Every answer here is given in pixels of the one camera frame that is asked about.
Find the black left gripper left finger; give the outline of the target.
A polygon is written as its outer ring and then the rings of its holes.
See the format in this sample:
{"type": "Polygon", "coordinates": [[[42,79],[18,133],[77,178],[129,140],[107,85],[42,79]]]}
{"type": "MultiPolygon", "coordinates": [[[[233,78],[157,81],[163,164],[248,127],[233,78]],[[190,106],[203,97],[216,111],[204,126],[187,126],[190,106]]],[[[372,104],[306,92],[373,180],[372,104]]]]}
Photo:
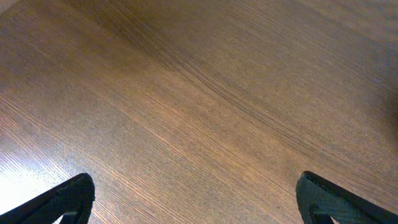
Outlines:
{"type": "Polygon", "coordinates": [[[78,174],[1,215],[1,224],[87,224],[95,185],[87,173],[78,174]]]}

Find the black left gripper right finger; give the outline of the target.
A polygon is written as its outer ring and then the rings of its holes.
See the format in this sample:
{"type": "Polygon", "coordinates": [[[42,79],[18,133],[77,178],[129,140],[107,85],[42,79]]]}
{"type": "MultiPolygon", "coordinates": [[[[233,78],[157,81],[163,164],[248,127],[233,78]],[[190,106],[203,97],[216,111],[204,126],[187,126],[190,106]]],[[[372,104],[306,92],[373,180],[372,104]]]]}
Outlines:
{"type": "Polygon", "coordinates": [[[299,212],[305,224],[397,223],[397,215],[347,190],[305,171],[296,185],[299,212]]]}

